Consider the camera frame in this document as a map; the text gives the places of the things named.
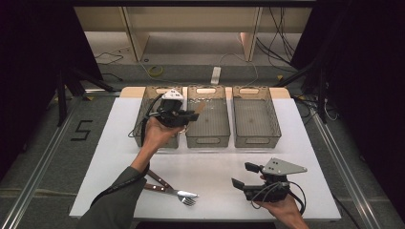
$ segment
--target floor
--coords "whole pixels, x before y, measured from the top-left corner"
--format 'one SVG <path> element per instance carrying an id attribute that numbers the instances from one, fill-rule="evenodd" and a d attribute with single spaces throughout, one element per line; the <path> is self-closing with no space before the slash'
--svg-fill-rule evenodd
<path id="1" fill-rule="evenodd" d="M 99 63 L 104 81 L 118 90 L 126 86 L 167 83 L 209 84 L 213 67 L 216 66 L 222 68 L 220 84 L 225 86 L 245 84 L 272 86 L 278 82 L 279 77 L 288 77 L 294 72 L 294 69 L 285 62 L 273 59 L 269 61 L 267 54 L 259 49 L 255 49 L 252 62 L 245 62 L 241 59 L 243 49 L 238 33 L 153 33 L 140 64 L 145 69 L 162 66 L 163 74 L 150 78 L 145 69 L 134 61 L 125 34 L 88 32 L 87 36 L 95 56 L 98 56 L 96 61 Z M 259 34 L 259 38 L 266 46 L 270 44 L 273 36 L 274 34 L 269 33 Z M 288 42 L 292 47 L 296 46 L 299 37 L 300 34 L 288 34 Z M 273 43 L 272 49 L 288 59 L 281 39 Z M 291 95 L 302 94 L 300 90 L 302 80 L 299 79 L 287 86 Z M 14 203 L 21 197 L 21 192 L 27 189 L 27 184 L 32 180 L 31 175 L 38 170 L 36 166 L 45 164 L 43 174 L 35 174 L 38 178 L 37 186 L 33 186 L 35 192 L 32 198 L 20 211 L 18 228 L 75 228 L 77 219 L 70 218 L 69 212 L 92 160 L 108 114 L 118 96 L 99 92 L 98 87 L 88 82 L 83 82 L 83 85 L 91 92 L 84 98 L 71 97 L 67 91 L 71 115 L 64 131 L 56 127 L 57 101 L 52 100 L 27 143 L 26 152 L 18 157 L 1 181 L 1 222 L 6 220 L 8 213 L 15 206 Z M 306 94 L 306 99 L 314 98 L 311 94 Z M 328 123 L 323 125 L 318 121 L 317 115 L 311 112 L 307 103 L 297 101 L 296 104 L 330 190 L 343 204 L 337 204 L 342 219 L 336 222 L 309 221 L 309 227 L 355 228 L 353 220 L 344 211 L 346 208 L 360 228 L 405 228 L 403 221 L 374 179 L 367 163 L 361 159 L 345 125 L 344 117 L 339 116 L 336 110 L 332 110 Z M 91 131 L 86 140 L 73 140 L 84 137 L 83 133 L 75 131 L 79 124 L 81 128 Z M 325 136 L 323 134 L 325 130 L 330 130 L 330 135 Z M 326 138 L 333 138 L 336 144 L 330 146 Z M 57 142 L 58 147 L 50 147 L 50 142 Z M 49 156 L 49 160 L 42 163 L 44 155 Z M 336 163 L 342 160 L 345 162 L 343 169 Z M 354 185 L 348 182 L 347 174 L 354 180 Z M 369 206 L 371 212 L 365 214 L 359 211 L 363 206 Z M 372 216 L 371 221 L 374 222 L 368 221 L 369 216 Z M 279 222 L 276 222 L 276 226 L 285 228 Z"/>

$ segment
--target human hand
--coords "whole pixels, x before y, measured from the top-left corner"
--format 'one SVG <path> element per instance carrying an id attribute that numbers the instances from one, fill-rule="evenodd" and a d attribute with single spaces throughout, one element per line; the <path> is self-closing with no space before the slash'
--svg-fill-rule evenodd
<path id="1" fill-rule="evenodd" d="M 277 202 L 255 201 L 256 204 L 266 208 L 274 217 L 284 223 L 288 228 L 308 228 L 301 216 L 295 199 L 288 194 L 284 200 Z"/>
<path id="2" fill-rule="evenodd" d="M 170 137 L 180 132 L 182 129 L 184 129 L 184 127 L 165 127 L 155 117 L 151 117 L 146 124 L 146 134 L 143 146 L 157 150 L 166 144 Z"/>
<path id="3" fill-rule="evenodd" d="M 146 134 L 143 146 L 140 148 L 131 167 L 139 172 L 144 171 L 153 154 L 166 144 L 170 137 L 180 132 L 182 129 L 183 127 L 165 127 L 155 117 L 149 118 L 148 123 L 146 124 Z"/>

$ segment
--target gray floor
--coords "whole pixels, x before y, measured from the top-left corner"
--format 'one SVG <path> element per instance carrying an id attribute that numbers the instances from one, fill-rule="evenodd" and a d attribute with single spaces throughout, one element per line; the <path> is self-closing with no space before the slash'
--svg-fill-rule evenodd
<path id="1" fill-rule="evenodd" d="M 261 34 L 261 36 L 263 40 L 267 41 L 271 38 L 271 34 Z M 190 83 L 208 84 L 213 66 L 219 65 L 219 61 L 224 54 L 236 53 L 242 56 L 241 44 L 237 37 L 236 33 L 157 33 L 151 36 L 146 54 L 141 63 L 143 63 L 146 68 L 154 65 L 163 66 L 164 73 L 159 76 L 159 80 L 168 80 L 171 81 L 170 83 L 150 79 L 141 65 L 131 62 L 131 56 L 128 53 L 125 55 L 124 59 L 114 65 L 100 64 L 99 67 L 103 73 L 113 73 L 123 79 L 123 81 L 118 81 L 112 75 L 104 75 L 105 82 L 117 89 L 122 89 L 127 86 L 167 85 L 174 84 L 174 82 L 187 85 L 188 83 L 184 82 L 189 81 L 191 81 Z M 296 34 L 291 37 L 294 37 L 293 42 L 295 43 L 299 39 L 299 36 Z M 115 46 L 107 48 L 96 42 L 91 43 L 91 45 L 94 53 L 97 54 L 122 48 L 125 46 L 122 42 L 124 43 L 124 41 L 119 41 Z M 108 63 L 108 61 L 111 60 L 114 59 L 98 59 L 97 61 L 106 61 L 105 63 Z M 252 85 L 272 86 L 277 83 L 277 75 L 281 74 L 284 77 L 291 75 L 291 73 L 286 73 L 271 67 L 267 57 L 258 50 L 256 50 L 253 59 L 254 67 L 250 63 L 241 61 L 234 56 L 234 54 L 226 56 L 223 61 L 220 63 L 223 68 L 220 83 L 226 86 L 245 85 L 254 80 L 256 78 L 254 67 L 257 69 L 258 79 L 255 80 Z M 289 92 L 292 95 L 301 94 L 301 83 L 302 79 L 288 85 Z M 96 89 L 94 85 L 87 82 L 83 82 L 83 85 L 87 89 Z M 78 192 L 90 161 L 92 160 L 98 139 L 107 121 L 114 100 L 115 97 L 111 95 L 94 94 L 89 96 L 88 99 L 79 101 L 67 132 L 45 176 L 42 177 L 37 193 L 30 202 L 18 228 L 75 228 L 76 219 L 71 219 L 69 212 L 74 204 L 75 194 Z M 302 116 L 308 113 L 307 108 L 301 103 L 297 103 L 297 107 Z M 27 151 L 19 155 L 7 175 L 1 181 L 1 222 L 5 220 L 20 190 L 25 187 L 36 164 L 46 151 L 48 143 L 56 131 L 57 119 L 57 102 L 53 100 L 50 102 L 49 109 L 44 111 L 41 122 L 38 124 L 35 133 L 28 142 Z M 92 122 L 82 125 L 82 127 L 85 127 L 91 132 L 85 141 L 72 141 L 72 138 L 83 137 L 83 133 L 75 132 L 75 128 L 80 120 L 92 120 Z M 330 190 L 346 206 L 360 224 L 361 228 L 366 228 L 353 203 L 345 182 L 333 162 L 330 151 L 315 125 L 314 119 L 303 117 L 303 122 L 307 123 L 306 129 L 310 142 L 318 157 Z M 359 153 L 345 125 L 344 117 L 335 121 L 329 120 L 328 126 L 342 154 L 347 160 L 349 168 L 357 179 L 361 190 L 371 204 L 381 228 L 405 228 L 404 223 L 385 196 L 378 182 L 374 179 L 367 164 L 359 159 Z M 276 225 L 277 228 L 284 228 L 284 226 L 278 222 L 276 222 Z M 311 221 L 309 222 L 309 226 L 310 228 L 354 228 L 351 219 L 343 210 L 342 219 L 337 222 Z"/>

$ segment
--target sleeve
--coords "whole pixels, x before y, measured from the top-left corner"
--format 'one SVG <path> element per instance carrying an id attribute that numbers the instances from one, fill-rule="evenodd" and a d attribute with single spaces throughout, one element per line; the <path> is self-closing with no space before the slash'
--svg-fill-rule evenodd
<path id="1" fill-rule="evenodd" d="M 112 186 L 136 176 L 139 176 L 139 172 L 128 167 L 119 175 Z M 146 179 L 142 177 L 135 183 L 100 198 L 80 218 L 76 228 L 128 229 L 134 218 L 135 207 L 145 183 Z"/>

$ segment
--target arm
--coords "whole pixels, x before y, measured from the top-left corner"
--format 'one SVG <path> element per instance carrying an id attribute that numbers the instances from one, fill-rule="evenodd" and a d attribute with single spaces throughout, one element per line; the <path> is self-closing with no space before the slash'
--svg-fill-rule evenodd
<path id="1" fill-rule="evenodd" d="M 274 217 L 291 229 L 307 229 L 303 217 L 298 210 L 295 199 L 287 195 L 284 200 L 278 202 L 256 202 L 266 208 Z"/>
<path id="2" fill-rule="evenodd" d="M 146 126 L 146 136 L 131 166 L 126 168 L 112 186 L 120 184 L 132 177 L 138 177 L 144 171 L 153 154 L 163 146 L 169 138 L 182 128 L 166 128 L 154 117 Z M 76 228 L 129 228 L 134 217 L 140 193 L 146 179 L 141 177 L 122 189 L 100 198 L 79 220 Z"/>

